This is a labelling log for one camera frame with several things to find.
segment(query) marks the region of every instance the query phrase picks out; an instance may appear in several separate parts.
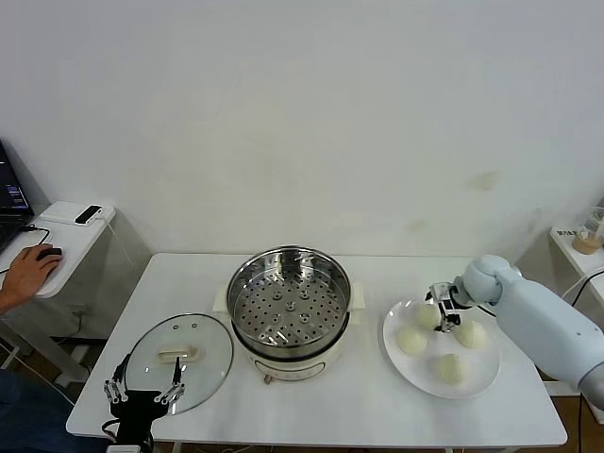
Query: steamed bun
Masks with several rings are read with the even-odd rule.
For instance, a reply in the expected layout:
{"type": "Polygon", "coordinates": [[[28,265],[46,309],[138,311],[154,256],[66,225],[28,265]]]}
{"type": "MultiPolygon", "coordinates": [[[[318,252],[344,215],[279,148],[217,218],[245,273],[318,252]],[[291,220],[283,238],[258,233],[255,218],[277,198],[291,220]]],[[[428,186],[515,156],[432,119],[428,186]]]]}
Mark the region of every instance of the steamed bun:
{"type": "Polygon", "coordinates": [[[417,356],[428,346],[428,336],[417,327],[403,327],[396,334],[396,342],[405,354],[417,356]]]}
{"type": "Polygon", "coordinates": [[[470,349],[480,349],[487,344],[487,332],[481,323],[465,321],[453,328],[457,341],[470,349]]]}
{"type": "Polygon", "coordinates": [[[415,320],[419,326],[434,330],[441,324],[441,312],[436,305],[420,305],[416,309],[415,320]]]}
{"type": "Polygon", "coordinates": [[[436,360],[436,374],[445,384],[456,385],[463,382],[466,370],[457,354],[445,354],[436,360]]]}

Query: person's hand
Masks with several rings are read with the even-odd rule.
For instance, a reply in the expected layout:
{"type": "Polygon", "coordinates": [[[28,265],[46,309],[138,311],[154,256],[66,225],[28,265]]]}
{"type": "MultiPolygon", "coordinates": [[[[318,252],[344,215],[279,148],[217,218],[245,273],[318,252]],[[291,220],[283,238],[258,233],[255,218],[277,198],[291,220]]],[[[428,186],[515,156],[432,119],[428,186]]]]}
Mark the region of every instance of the person's hand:
{"type": "Polygon", "coordinates": [[[24,248],[12,261],[0,291],[0,312],[27,302],[42,287],[50,271],[59,265],[61,255],[38,260],[40,252],[47,248],[52,248],[52,244],[24,248]]]}

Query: white plate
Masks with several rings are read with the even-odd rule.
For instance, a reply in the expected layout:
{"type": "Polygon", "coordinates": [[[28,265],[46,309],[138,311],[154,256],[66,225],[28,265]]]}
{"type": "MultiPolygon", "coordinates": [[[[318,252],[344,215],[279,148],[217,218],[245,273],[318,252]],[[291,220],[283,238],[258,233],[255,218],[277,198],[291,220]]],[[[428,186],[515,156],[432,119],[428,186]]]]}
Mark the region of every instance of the white plate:
{"type": "MultiPolygon", "coordinates": [[[[394,305],[384,320],[384,344],[386,352],[396,369],[415,387],[442,398],[463,399],[476,396],[487,390],[499,374],[499,348],[484,326],[489,340],[481,349],[462,346],[453,333],[428,333],[428,347],[419,356],[409,356],[401,351],[396,342],[396,333],[403,326],[415,325],[414,311],[423,302],[399,302],[394,305]],[[434,371],[434,362],[444,354],[457,354],[467,367],[467,377],[458,385],[445,384],[434,371]]],[[[476,310],[461,311],[461,319],[481,321],[476,310]]]]}

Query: laptop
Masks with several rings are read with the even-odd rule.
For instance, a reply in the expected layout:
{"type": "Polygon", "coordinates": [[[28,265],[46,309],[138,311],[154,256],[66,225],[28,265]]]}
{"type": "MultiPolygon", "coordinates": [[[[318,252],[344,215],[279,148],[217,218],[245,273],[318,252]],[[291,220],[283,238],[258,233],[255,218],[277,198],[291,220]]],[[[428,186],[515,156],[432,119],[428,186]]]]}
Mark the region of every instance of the laptop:
{"type": "Polygon", "coordinates": [[[0,142],[0,252],[34,217],[19,180],[0,142]]]}

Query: computer mouse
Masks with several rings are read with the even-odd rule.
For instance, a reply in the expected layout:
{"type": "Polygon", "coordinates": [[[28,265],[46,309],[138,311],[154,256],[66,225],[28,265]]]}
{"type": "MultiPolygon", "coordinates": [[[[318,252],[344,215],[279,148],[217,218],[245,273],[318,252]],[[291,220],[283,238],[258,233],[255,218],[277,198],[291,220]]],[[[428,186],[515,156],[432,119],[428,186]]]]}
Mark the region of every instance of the computer mouse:
{"type": "Polygon", "coordinates": [[[46,258],[48,255],[62,255],[62,254],[63,254],[63,251],[58,247],[47,248],[47,249],[43,250],[42,252],[40,252],[40,254],[36,258],[36,260],[41,260],[43,258],[46,258]]]}

